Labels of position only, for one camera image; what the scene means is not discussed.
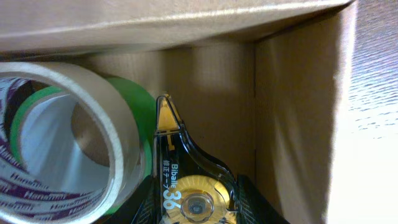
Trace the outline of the white masking tape roll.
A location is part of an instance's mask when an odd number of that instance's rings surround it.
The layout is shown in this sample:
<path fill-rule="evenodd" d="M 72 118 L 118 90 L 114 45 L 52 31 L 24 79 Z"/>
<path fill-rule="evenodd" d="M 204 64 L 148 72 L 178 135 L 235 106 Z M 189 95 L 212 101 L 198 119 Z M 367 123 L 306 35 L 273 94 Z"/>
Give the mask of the white masking tape roll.
<path fill-rule="evenodd" d="M 67 63 L 1 64 L 1 218 L 91 223 L 142 177 L 141 138 L 111 79 Z"/>

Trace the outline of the green tape roll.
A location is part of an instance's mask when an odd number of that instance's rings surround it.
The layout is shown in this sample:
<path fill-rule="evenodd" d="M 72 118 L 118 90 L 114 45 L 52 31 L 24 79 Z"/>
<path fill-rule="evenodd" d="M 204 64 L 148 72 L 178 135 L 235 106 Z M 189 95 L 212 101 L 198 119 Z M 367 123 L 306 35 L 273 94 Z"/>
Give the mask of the green tape roll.
<path fill-rule="evenodd" d="M 155 99 L 137 83 L 106 79 L 101 100 L 126 130 L 118 136 L 131 162 L 115 188 L 118 158 L 80 96 L 32 79 L 1 79 L 1 211 L 14 217 L 65 222 L 119 210 L 149 175 Z"/>

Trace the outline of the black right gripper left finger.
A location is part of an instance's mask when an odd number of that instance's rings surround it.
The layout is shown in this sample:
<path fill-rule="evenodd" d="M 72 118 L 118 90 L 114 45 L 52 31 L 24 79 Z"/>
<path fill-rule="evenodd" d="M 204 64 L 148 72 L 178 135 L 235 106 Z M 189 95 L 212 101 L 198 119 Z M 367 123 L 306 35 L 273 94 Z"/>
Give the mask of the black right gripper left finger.
<path fill-rule="evenodd" d="M 154 178 L 146 177 L 133 194 L 108 218 L 103 224 L 132 224 L 136 223 L 144 205 L 152 191 Z"/>

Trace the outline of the brown cardboard box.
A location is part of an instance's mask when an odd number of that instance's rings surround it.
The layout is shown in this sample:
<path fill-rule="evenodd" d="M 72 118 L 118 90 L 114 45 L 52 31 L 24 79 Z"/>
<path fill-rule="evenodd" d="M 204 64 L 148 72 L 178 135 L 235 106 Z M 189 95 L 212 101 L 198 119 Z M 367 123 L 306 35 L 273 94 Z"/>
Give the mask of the brown cardboard box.
<path fill-rule="evenodd" d="M 196 143 L 291 223 L 325 223 L 356 1 L 2 1 L 1 58 L 171 94 Z"/>

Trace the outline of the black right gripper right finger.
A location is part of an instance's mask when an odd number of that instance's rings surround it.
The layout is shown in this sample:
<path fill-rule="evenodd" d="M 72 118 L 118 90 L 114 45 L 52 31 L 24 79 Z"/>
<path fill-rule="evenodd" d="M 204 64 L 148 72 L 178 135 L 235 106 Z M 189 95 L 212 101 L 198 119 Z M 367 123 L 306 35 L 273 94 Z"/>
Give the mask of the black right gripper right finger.
<path fill-rule="evenodd" d="M 240 224 L 289 224 L 245 175 L 238 176 Z"/>

